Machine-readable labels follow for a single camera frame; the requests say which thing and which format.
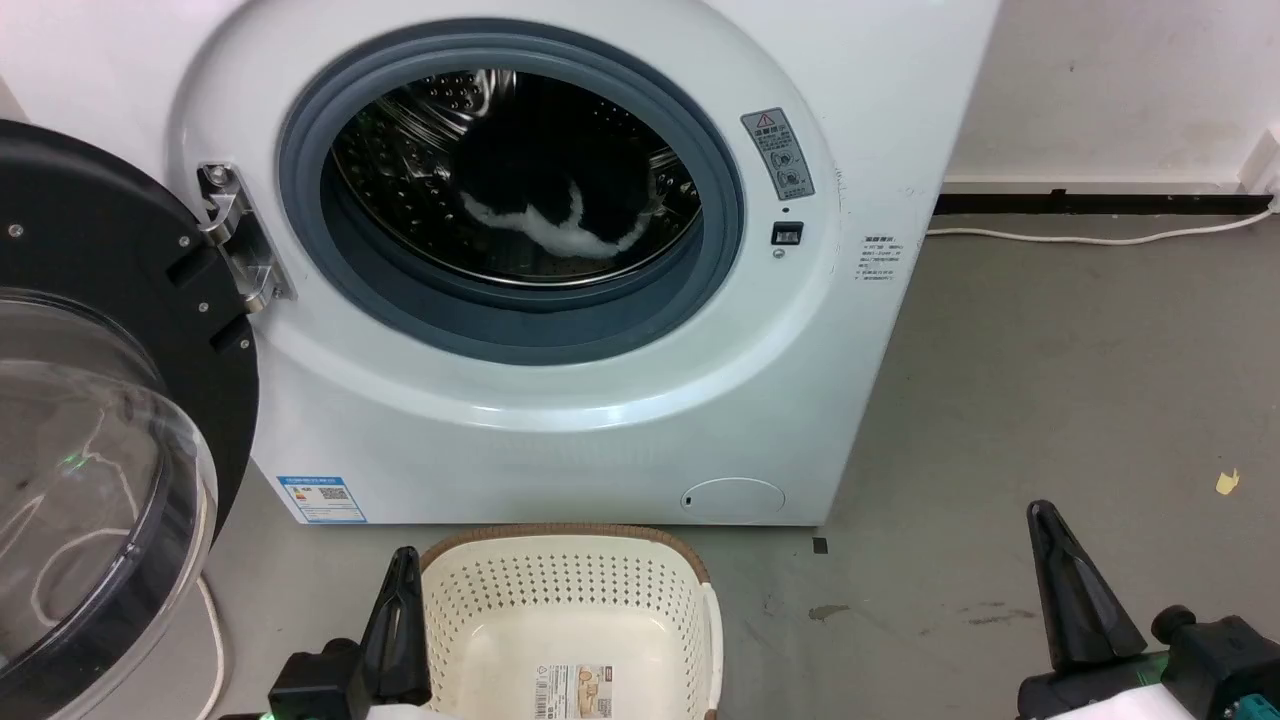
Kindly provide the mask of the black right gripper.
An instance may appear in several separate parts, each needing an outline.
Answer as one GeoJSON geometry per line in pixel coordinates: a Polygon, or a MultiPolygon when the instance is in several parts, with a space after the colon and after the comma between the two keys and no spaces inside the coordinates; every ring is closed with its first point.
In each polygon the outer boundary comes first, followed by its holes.
{"type": "Polygon", "coordinates": [[[1172,605],[1147,642],[1057,507],[1027,524],[1053,671],[1018,689],[1018,720],[1280,720],[1280,642],[1238,615],[1172,605]]]}

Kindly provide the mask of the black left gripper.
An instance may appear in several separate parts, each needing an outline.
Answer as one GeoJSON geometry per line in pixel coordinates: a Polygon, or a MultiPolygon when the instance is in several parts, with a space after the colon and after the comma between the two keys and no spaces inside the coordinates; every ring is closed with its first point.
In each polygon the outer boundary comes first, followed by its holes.
{"type": "Polygon", "coordinates": [[[334,638],[288,657],[268,692],[274,720],[366,720],[380,705],[433,698],[419,552],[392,556],[361,644],[334,638]]]}

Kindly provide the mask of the cream perforated laundry basket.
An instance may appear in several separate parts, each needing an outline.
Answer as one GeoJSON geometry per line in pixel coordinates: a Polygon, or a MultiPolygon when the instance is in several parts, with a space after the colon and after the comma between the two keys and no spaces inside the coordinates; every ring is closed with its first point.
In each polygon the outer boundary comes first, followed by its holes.
{"type": "Polygon", "coordinates": [[[420,556],[433,698],[451,720],[532,720],[539,665],[614,666],[614,720],[721,720],[710,574],[646,527],[471,529],[420,556]]]}

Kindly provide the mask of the white front-load washing machine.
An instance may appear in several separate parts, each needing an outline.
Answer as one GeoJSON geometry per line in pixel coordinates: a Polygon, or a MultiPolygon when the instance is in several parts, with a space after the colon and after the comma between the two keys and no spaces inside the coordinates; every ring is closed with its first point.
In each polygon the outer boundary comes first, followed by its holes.
{"type": "Polygon", "coordinates": [[[704,524],[705,480],[829,514],[1002,0],[0,0],[0,119],[128,161],[196,218],[197,169],[238,169],[293,300],[248,315],[248,462],[340,477],[366,524],[704,524]],[[631,53],[713,120],[745,197],[727,281],[658,341],[527,366],[434,348],[319,275],[282,204],[291,109],[338,56],[433,22],[547,24],[631,53]],[[815,195],[780,201],[740,117],[782,108],[815,195]],[[771,245],[776,222],[803,242],[771,245]]]}

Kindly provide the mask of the black and white plush laundry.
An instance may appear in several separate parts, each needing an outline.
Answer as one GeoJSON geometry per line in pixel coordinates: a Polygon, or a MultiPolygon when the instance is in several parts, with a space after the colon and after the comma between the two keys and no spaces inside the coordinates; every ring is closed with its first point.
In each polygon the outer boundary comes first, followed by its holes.
{"type": "Polygon", "coordinates": [[[451,183],[481,225],[516,232],[557,258],[616,258],[646,233],[659,184],[639,143],[573,123],[567,87],[518,73],[454,146],[451,183]]]}

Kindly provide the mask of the blue energy label sticker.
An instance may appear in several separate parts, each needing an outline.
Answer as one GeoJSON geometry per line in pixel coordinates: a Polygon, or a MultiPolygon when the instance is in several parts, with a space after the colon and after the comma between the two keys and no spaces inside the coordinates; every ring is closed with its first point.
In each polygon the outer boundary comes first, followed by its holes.
{"type": "Polygon", "coordinates": [[[340,477],[278,477],[278,483],[306,524],[366,524],[362,509],[340,477]]]}

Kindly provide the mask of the paper label sticker with barcode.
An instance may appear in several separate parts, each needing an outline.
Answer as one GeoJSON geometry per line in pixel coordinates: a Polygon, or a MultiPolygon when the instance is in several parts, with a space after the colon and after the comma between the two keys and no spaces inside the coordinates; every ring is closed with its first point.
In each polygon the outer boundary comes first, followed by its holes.
{"type": "Polygon", "coordinates": [[[614,720],[614,666],[539,665],[532,720],[614,720]]]}

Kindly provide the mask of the grey rubber door gasket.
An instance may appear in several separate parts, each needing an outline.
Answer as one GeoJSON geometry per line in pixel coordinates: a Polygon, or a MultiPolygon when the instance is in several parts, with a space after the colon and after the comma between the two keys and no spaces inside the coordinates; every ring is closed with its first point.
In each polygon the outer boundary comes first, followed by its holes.
{"type": "Polygon", "coordinates": [[[463,18],[351,49],[282,131],[282,204],[317,273],[365,316],[479,361],[600,361],[692,319],[742,247],[739,165],[705,110],[631,53],[547,24],[463,18]],[[557,258],[479,224],[451,183],[465,131],[518,73],[566,83],[573,123],[639,143],[659,184],[616,258],[557,258]]]}

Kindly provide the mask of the round white filter cover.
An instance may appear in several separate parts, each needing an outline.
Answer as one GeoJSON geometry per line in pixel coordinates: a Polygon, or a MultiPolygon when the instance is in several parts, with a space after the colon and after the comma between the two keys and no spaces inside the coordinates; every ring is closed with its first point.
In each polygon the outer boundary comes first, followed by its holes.
{"type": "Polygon", "coordinates": [[[680,507],[704,524],[751,525],[772,521],[785,502],[785,492],[769,482],[726,477],[690,487],[680,507]]]}

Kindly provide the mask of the black baseboard strip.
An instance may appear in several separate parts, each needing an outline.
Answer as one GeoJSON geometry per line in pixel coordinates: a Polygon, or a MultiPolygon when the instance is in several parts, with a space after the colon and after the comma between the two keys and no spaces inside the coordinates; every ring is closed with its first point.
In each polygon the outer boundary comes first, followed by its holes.
{"type": "Polygon", "coordinates": [[[1272,193],[942,193],[934,214],[1252,217],[1274,200],[1272,193]]]}

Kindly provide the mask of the metal door hinge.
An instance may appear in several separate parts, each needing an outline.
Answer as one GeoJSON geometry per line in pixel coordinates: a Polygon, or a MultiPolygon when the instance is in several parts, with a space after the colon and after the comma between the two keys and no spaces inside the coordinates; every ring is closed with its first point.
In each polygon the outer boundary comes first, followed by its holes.
{"type": "Polygon", "coordinates": [[[244,310],[260,313],[276,300],[293,300],[296,293],[238,169],[205,163],[197,179],[207,214],[200,232],[227,264],[244,310]]]}

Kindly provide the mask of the black washer door clear glass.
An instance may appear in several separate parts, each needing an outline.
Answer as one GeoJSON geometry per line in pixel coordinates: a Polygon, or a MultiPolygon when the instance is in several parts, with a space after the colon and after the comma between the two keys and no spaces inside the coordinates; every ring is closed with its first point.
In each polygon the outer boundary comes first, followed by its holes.
{"type": "Polygon", "coordinates": [[[0,720],[82,720],[152,651],[257,410],[253,331],[195,215],[0,119],[0,720]]]}

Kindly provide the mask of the grey warning sticker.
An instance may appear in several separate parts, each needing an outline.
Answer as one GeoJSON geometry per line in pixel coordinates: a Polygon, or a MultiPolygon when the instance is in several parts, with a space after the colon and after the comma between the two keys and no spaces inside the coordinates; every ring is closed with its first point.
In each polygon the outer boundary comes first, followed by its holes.
{"type": "Polygon", "coordinates": [[[740,122],[759,152],[780,201],[815,195],[812,173],[782,108],[748,113],[740,122]]]}

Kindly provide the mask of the white wall socket box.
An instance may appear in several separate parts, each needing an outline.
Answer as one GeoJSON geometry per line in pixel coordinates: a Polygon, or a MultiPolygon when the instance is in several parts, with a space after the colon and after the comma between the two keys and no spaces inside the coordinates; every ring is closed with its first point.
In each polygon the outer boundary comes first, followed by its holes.
{"type": "Polygon", "coordinates": [[[1280,196],[1280,123],[1262,132],[1236,179],[1242,193],[1280,196]]]}

